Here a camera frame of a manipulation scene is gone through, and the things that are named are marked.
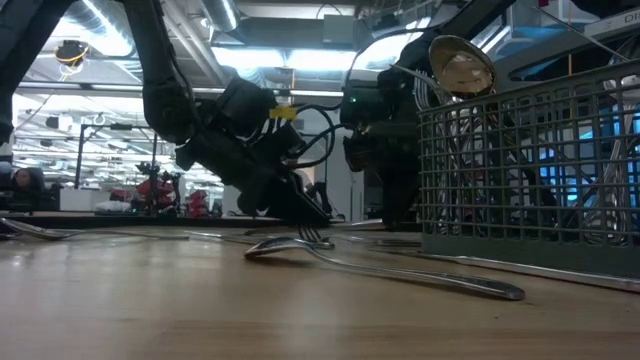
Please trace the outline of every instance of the desk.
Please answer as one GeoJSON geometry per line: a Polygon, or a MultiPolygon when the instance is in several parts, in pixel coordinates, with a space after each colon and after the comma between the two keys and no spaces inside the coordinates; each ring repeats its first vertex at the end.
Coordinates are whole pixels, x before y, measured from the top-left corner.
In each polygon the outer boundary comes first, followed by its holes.
{"type": "Polygon", "coordinates": [[[491,277],[527,298],[347,273],[304,253],[248,262],[234,243],[0,243],[0,359],[638,358],[638,295],[336,245],[336,258],[491,277]]]}

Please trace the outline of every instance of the wire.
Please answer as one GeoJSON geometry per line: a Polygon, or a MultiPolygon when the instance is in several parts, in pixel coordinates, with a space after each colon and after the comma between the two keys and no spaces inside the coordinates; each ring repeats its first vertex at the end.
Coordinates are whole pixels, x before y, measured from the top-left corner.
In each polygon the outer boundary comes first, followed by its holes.
{"type": "Polygon", "coordinates": [[[337,6],[335,6],[335,5],[333,5],[333,4],[327,4],[327,3],[324,3],[324,4],[320,5],[320,8],[318,9],[318,12],[316,13],[316,19],[317,19],[318,17],[320,17],[320,11],[322,11],[322,9],[324,9],[324,7],[325,7],[325,6],[327,6],[327,5],[328,5],[328,6],[331,6],[332,8],[334,8],[334,9],[338,12],[338,14],[342,15],[342,11],[340,11],[340,9],[338,9],[338,7],[337,7],[337,6]]]}
{"type": "MultiPolygon", "coordinates": [[[[333,121],[331,121],[331,118],[329,117],[329,114],[327,114],[326,111],[324,111],[322,109],[322,107],[317,106],[317,105],[313,105],[313,104],[308,104],[308,105],[304,105],[300,108],[298,108],[298,110],[296,111],[296,114],[300,114],[301,112],[305,111],[305,110],[316,110],[317,112],[320,113],[320,115],[322,115],[322,117],[324,117],[324,119],[327,121],[327,124],[329,125],[329,128],[333,126],[333,121]]],[[[324,136],[318,137],[315,136],[313,139],[311,139],[311,141],[309,141],[305,146],[303,146],[302,148],[300,148],[298,151],[296,151],[295,153],[291,154],[292,157],[298,158],[300,156],[302,156],[302,154],[304,154],[305,152],[307,152],[309,149],[311,149],[311,147],[313,146],[313,144],[315,144],[316,142],[320,141],[322,138],[324,138],[324,136]]]]}
{"type": "MultiPolygon", "coordinates": [[[[375,44],[376,42],[386,39],[388,37],[392,37],[392,36],[397,36],[397,35],[403,35],[403,34],[411,34],[411,33],[418,33],[418,32],[425,32],[425,30],[427,30],[427,28],[424,29],[400,29],[400,30],[395,30],[395,31],[390,31],[386,34],[383,34],[382,36],[379,36],[375,39],[373,39],[373,41],[369,42],[365,47],[363,47],[362,49],[358,50],[358,52],[356,53],[356,55],[353,57],[353,61],[351,62],[351,66],[349,66],[349,69],[347,70],[344,80],[342,82],[342,85],[346,85],[346,83],[349,81],[349,79],[351,78],[351,72],[353,71],[353,67],[356,64],[356,61],[358,60],[358,57],[360,57],[360,55],[362,55],[365,51],[367,51],[373,44],[375,44]]],[[[332,106],[323,106],[326,110],[337,110],[342,106],[342,102],[339,102],[335,105],[332,106]]]]}
{"type": "MultiPolygon", "coordinates": [[[[71,66],[72,66],[72,67],[73,67],[73,66],[75,66],[75,64],[78,62],[78,60],[79,60],[79,59],[75,59],[75,60],[73,61],[73,64],[71,64],[71,66]]],[[[69,74],[69,73],[62,74],[62,77],[61,77],[58,81],[60,81],[60,82],[64,82],[65,80],[67,80],[67,78],[68,78],[70,75],[77,74],[77,73],[79,73],[80,71],[82,71],[82,68],[80,68],[80,70],[78,70],[78,71],[76,71],[76,72],[74,72],[74,73],[71,73],[71,74],[69,74]]],[[[36,117],[36,115],[38,115],[38,113],[40,112],[40,110],[42,110],[42,108],[43,108],[45,105],[47,105],[47,103],[49,102],[49,100],[51,100],[51,98],[53,97],[53,95],[55,95],[55,93],[56,93],[56,92],[55,92],[55,90],[54,90],[51,94],[49,94],[49,96],[47,96],[47,98],[46,98],[46,99],[44,99],[44,101],[42,101],[42,104],[40,104],[40,107],[38,107],[38,108],[36,109],[36,111],[34,111],[34,112],[33,112],[33,114],[31,114],[31,116],[29,116],[29,118],[27,118],[27,120],[23,121],[22,123],[20,123],[20,125],[16,126],[16,128],[14,129],[14,132],[15,132],[15,131],[17,131],[17,130],[20,130],[23,126],[25,126],[25,125],[27,125],[29,122],[31,122],[31,120],[33,120],[33,118],[35,118],[35,117],[36,117]]]]}
{"type": "MultiPolygon", "coordinates": [[[[291,105],[290,107],[301,108],[301,107],[304,107],[304,106],[307,106],[307,105],[309,105],[309,104],[308,103],[296,103],[296,104],[291,105]]],[[[322,110],[326,110],[326,111],[335,111],[335,110],[340,109],[342,104],[338,103],[336,105],[331,105],[331,106],[320,105],[320,104],[311,104],[311,105],[313,105],[314,107],[316,107],[318,109],[322,109],[322,110]]]]}
{"type": "Polygon", "coordinates": [[[316,135],[316,137],[319,137],[319,138],[323,138],[324,136],[326,136],[329,133],[331,133],[333,135],[333,136],[331,136],[331,140],[329,141],[329,148],[327,149],[325,154],[322,155],[322,157],[320,159],[318,159],[318,160],[310,161],[308,163],[291,165],[291,166],[289,166],[289,168],[290,169],[304,169],[304,168],[313,167],[313,166],[316,166],[316,165],[319,165],[319,164],[322,164],[323,162],[325,162],[329,158],[331,153],[333,152],[333,147],[335,146],[335,131],[338,130],[338,129],[341,129],[341,128],[347,128],[349,130],[353,130],[353,125],[351,125],[351,124],[336,124],[336,125],[331,126],[328,129],[325,129],[320,134],[316,135]]]}
{"type": "Polygon", "coordinates": [[[76,55],[72,58],[68,58],[68,59],[64,59],[64,58],[60,58],[57,55],[55,55],[56,59],[58,59],[58,61],[60,62],[73,62],[73,65],[76,64],[76,62],[80,59],[82,59],[85,55],[87,55],[87,53],[89,52],[89,46],[86,46],[84,48],[84,51],[80,54],[80,55],[76,55]]]}

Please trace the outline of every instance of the fluorescent light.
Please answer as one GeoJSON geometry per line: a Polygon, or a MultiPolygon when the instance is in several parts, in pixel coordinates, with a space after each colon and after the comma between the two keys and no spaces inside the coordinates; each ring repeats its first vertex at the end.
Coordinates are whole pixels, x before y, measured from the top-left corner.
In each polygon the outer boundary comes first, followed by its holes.
{"type": "Polygon", "coordinates": [[[296,70],[344,71],[351,67],[356,53],[333,50],[294,50],[287,66],[296,70]]]}
{"type": "Polygon", "coordinates": [[[21,160],[15,160],[15,162],[19,162],[19,163],[26,164],[26,165],[38,165],[40,163],[37,160],[29,159],[29,158],[21,159],[21,160]]]}
{"type": "Polygon", "coordinates": [[[344,96],[342,91],[313,91],[313,90],[291,90],[289,92],[293,96],[311,96],[311,97],[335,97],[344,96]]]}
{"type": "MultiPolygon", "coordinates": [[[[407,24],[406,29],[424,29],[429,26],[429,23],[431,23],[431,18],[427,16],[407,24]]],[[[369,68],[379,69],[383,66],[389,66],[398,60],[402,49],[404,49],[408,43],[420,37],[421,34],[420,32],[416,32],[382,38],[371,44],[367,50],[360,54],[353,68],[366,70],[369,68]]]]}
{"type": "Polygon", "coordinates": [[[284,66],[282,53],[275,49],[229,49],[221,47],[212,47],[211,49],[220,65],[238,69],[284,66]]]}
{"type": "Polygon", "coordinates": [[[485,53],[491,51],[491,49],[493,49],[493,47],[496,46],[500,42],[500,40],[502,40],[505,36],[507,36],[507,34],[509,34],[509,32],[511,32],[511,26],[505,26],[504,29],[500,30],[500,32],[487,43],[487,45],[482,47],[482,51],[484,51],[485,53]]]}
{"type": "MultiPolygon", "coordinates": [[[[41,150],[14,150],[14,155],[41,155],[51,158],[78,158],[77,152],[62,151],[41,151],[41,150]]],[[[123,160],[151,161],[151,155],[143,154],[117,154],[117,153],[100,153],[100,152],[83,152],[82,158],[85,159],[103,159],[103,158],[121,158],[123,160]]],[[[170,155],[156,155],[156,161],[171,161],[170,155]]]]}

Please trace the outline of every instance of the white wall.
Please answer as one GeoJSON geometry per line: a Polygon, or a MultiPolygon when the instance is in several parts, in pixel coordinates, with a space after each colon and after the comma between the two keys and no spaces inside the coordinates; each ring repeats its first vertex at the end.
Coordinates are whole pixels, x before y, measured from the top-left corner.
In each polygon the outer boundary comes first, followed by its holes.
{"type": "MultiPolygon", "coordinates": [[[[339,112],[330,112],[329,116],[334,124],[339,122],[339,112]]],[[[328,127],[327,121],[313,110],[305,111],[300,118],[304,121],[304,133],[318,134],[328,127]]],[[[350,131],[339,129],[336,131],[336,142],[333,152],[326,162],[315,167],[315,181],[325,181],[327,174],[327,193],[329,200],[337,211],[344,214],[347,221],[361,221],[364,219],[364,173],[351,173],[344,159],[342,138],[350,135],[350,131]]],[[[325,153],[325,142],[320,140],[300,159],[300,162],[320,158],[325,153]]],[[[239,191],[232,186],[225,186],[222,198],[222,209],[238,212],[237,199],[239,191]]]]}

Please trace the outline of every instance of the ceiling duct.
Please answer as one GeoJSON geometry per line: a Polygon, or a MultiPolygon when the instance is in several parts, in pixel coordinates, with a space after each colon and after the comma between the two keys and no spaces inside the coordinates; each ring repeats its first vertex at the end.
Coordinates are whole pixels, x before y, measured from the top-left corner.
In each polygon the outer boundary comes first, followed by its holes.
{"type": "Polygon", "coordinates": [[[228,67],[231,73],[237,73],[241,78],[250,81],[261,88],[267,88],[270,83],[267,83],[267,79],[264,77],[264,73],[259,68],[249,68],[249,69],[234,69],[232,67],[228,67]]]}
{"type": "Polygon", "coordinates": [[[217,31],[229,32],[240,24],[240,11],[233,0],[200,0],[204,14],[217,31]]]}
{"type": "Polygon", "coordinates": [[[81,0],[69,7],[64,19],[89,32],[89,44],[103,55],[131,58],[118,61],[118,66],[140,80],[142,66],[135,56],[136,46],[123,20],[125,16],[124,9],[115,1],[81,0]]]}

